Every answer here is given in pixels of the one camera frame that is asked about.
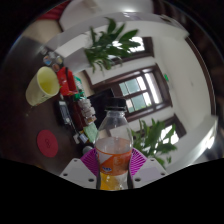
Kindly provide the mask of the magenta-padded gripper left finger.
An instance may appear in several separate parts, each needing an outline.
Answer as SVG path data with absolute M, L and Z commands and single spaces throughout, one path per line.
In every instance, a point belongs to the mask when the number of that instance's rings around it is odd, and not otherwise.
M 99 189 L 100 171 L 96 150 L 89 150 L 80 159 L 73 158 L 60 177 L 84 188 Z

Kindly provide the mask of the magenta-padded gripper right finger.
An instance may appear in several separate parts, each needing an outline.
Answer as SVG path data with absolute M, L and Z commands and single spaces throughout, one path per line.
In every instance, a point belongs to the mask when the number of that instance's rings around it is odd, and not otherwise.
M 129 189 L 141 188 L 165 176 L 167 172 L 155 158 L 147 158 L 139 150 L 132 150 L 128 171 Z

